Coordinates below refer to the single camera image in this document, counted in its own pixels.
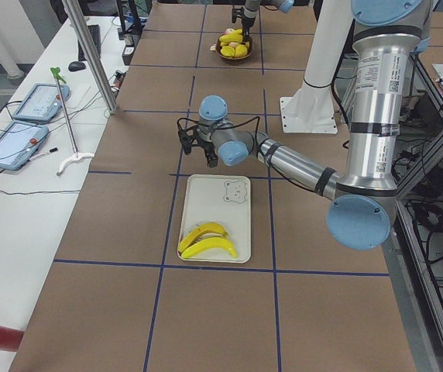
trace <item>white table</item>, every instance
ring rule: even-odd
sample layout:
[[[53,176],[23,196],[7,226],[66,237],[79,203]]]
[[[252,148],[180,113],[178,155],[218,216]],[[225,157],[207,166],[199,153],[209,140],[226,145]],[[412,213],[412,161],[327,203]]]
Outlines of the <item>white table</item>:
[[[123,65],[123,41],[118,40],[118,19],[91,17],[88,24],[101,27],[101,62],[107,77]],[[67,21],[46,48],[41,58],[11,101],[22,100],[36,83],[54,83],[50,67],[60,67],[73,98],[69,112],[82,108],[98,93],[88,67],[69,72],[68,64],[77,59],[77,37]],[[108,113],[102,98],[72,119],[79,150],[95,152]],[[0,129],[10,122],[6,110],[0,114]],[[56,153],[29,162],[17,172],[0,174],[0,189],[7,192],[80,190],[88,172],[89,160],[70,164],[56,176],[61,161],[72,154],[70,138],[64,120],[50,124],[54,129],[39,149],[40,153],[58,147]],[[37,195],[4,195],[0,193],[0,325],[25,329],[39,296],[54,254],[60,244],[78,192]],[[0,371],[7,371],[14,353],[0,351]]]

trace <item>bowl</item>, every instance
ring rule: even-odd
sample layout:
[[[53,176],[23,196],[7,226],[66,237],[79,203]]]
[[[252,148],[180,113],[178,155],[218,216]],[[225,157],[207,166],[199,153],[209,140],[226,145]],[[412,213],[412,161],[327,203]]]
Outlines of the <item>bowl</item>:
[[[246,59],[247,57],[249,57],[251,55],[251,52],[252,52],[252,37],[251,36],[247,36],[247,38],[248,38],[247,41],[249,41],[249,49],[247,50],[247,54],[244,57],[227,57],[227,56],[224,56],[221,53],[222,45],[220,44],[220,36],[218,37],[218,39],[216,41],[215,51],[216,51],[216,54],[219,55],[224,60],[244,60],[244,59]]]

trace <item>brown table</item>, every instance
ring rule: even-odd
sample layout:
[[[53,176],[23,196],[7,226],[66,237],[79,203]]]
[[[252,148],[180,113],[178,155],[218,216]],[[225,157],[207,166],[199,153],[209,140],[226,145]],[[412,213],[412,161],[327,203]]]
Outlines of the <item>brown table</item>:
[[[281,129],[278,98],[301,85],[312,11],[262,9],[251,57],[230,64],[209,50],[230,9],[154,5],[11,372],[415,370],[380,248],[340,246],[329,202],[253,159],[210,169],[199,149],[181,155],[176,119],[217,94],[234,122],[260,115],[274,139],[344,170],[344,126]],[[177,257],[190,174],[251,179],[249,262]]]

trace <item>white plate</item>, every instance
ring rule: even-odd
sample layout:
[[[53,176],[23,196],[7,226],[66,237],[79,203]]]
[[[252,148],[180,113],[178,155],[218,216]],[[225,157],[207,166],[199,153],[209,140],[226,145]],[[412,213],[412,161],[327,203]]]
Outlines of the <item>white plate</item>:
[[[251,181],[243,176],[193,174],[187,181],[179,242],[206,222],[225,227],[237,258],[222,248],[212,248],[184,261],[233,262],[251,257]]]

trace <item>banana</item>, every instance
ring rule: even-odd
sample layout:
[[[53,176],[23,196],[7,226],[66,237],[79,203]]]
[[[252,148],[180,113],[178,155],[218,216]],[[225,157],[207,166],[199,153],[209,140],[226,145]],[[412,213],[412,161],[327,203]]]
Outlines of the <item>banana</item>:
[[[228,35],[220,36],[220,42],[230,43],[232,41],[236,41],[237,43],[242,42],[242,35],[240,33],[230,33]]]
[[[220,236],[213,236],[211,238],[200,240],[192,246],[189,246],[180,256],[182,258],[191,258],[192,256],[204,252],[205,250],[210,250],[211,248],[222,248],[229,252],[232,257],[237,258],[237,251],[232,242]]]
[[[222,236],[228,236],[228,232],[225,230],[225,227],[216,222],[207,222],[202,225],[196,227],[194,230],[189,232],[185,238],[183,238],[179,245],[178,251],[180,253],[184,252],[193,242],[199,239],[204,234],[218,234]]]

